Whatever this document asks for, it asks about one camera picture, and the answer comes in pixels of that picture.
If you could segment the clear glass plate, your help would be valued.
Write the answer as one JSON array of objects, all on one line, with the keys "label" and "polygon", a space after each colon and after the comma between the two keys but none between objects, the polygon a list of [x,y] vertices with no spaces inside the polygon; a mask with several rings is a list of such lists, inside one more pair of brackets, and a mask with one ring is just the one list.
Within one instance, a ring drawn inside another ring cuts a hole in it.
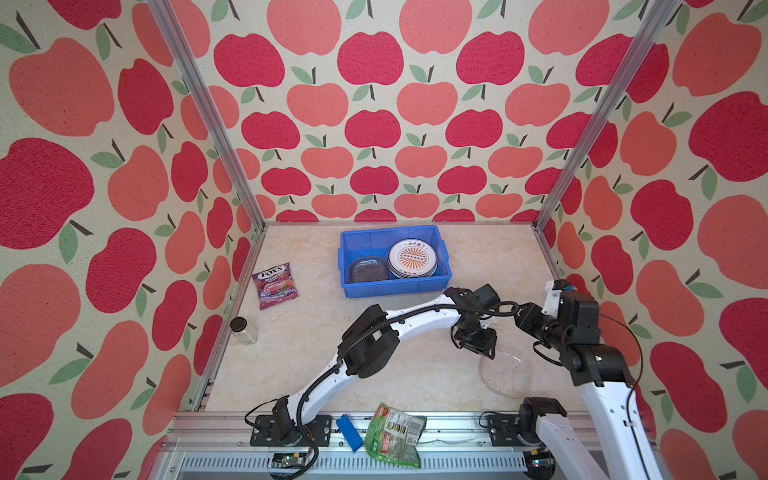
[{"label": "clear glass plate", "polygon": [[391,272],[386,260],[378,256],[362,257],[355,260],[349,269],[350,283],[387,281]]},{"label": "clear glass plate", "polygon": [[507,398],[522,399],[530,393],[532,372],[524,354],[512,347],[498,347],[494,358],[484,357],[479,365],[486,387]]}]

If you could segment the orange sunburst plate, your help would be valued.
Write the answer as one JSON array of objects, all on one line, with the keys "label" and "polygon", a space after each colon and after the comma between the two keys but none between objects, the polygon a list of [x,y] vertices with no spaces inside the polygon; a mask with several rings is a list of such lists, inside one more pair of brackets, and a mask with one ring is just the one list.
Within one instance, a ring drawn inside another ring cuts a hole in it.
[{"label": "orange sunburst plate", "polygon": [[423,240],[404,239],[389,250],[387,262],[390,272],[399,279],[432,276],[437,270],[437,253]]}]

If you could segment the clear glass plate bottom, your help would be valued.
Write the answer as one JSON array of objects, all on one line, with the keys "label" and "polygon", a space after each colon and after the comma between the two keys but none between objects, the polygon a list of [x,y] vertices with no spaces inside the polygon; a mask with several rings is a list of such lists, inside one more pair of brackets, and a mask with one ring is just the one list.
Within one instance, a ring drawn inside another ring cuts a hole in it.
[{"label": "clear glass plate bottom", "polygon": [[386,260],[378,256],[362,257],[355,260],[349,269],[350,283],[387,281],[391,272]]}]

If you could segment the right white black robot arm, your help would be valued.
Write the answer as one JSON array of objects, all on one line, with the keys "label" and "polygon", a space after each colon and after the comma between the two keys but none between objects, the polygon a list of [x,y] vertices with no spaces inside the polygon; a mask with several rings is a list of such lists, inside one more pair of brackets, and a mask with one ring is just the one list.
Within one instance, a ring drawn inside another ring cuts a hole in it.
[{"label": "right white black robot arm", "polygon": [[623,354],[603,344],[600,307],[589,298],[559,301],[556,316],[527,303],[515,323],[541,345],[555,349],[592,418],[607,466],[602,469],[578,438],[567,415],[549,401],[532,409],[533,436],[568,479],[662,479],[636,402],[637,382]]}]

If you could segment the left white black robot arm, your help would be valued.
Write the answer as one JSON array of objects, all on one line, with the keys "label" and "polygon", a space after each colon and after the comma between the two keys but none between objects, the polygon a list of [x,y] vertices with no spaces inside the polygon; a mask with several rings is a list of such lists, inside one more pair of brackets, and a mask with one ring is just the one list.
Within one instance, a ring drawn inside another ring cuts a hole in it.
[{"label": "left white black robot arm", "polygon": [[488,284],[475,291],[451,287],[431,301],[401,310],[378,304],[366,308],[342,335],[325,371],[303,390],[276,400],[268,437],[283,445],[296,442],[347,383],[380,372],[400,343],[418,335],[447,329],[458,349],[492,359],[497,333],[491,321],[512,317],[519,309],[514,301],[502,301]]}]

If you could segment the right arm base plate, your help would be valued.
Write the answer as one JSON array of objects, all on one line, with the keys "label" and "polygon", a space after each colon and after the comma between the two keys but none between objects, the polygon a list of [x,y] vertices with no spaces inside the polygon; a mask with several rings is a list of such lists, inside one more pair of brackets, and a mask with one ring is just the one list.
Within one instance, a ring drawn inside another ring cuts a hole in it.
[{"label": "right arm base plate", "polygon": [[535,413],[499,413],[486,411],[478,424],[490,435],[494,447],[542,447],[536,425],[544,415]]}]

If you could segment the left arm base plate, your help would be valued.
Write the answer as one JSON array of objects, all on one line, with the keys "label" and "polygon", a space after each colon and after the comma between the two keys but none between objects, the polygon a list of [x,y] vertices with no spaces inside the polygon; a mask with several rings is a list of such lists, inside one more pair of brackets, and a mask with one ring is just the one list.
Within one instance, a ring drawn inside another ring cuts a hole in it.
[{"label": "left arm base plate", "polygon": [[[318,415],[305,424],[307,437],[319,447],[327,447],[333,430],[333,417]],[[278,421],[273,415],[258,415],[253,427],[250,445],[253,447],[309,447],[308,441],[301,435],[293,420],[287,423]]]}]

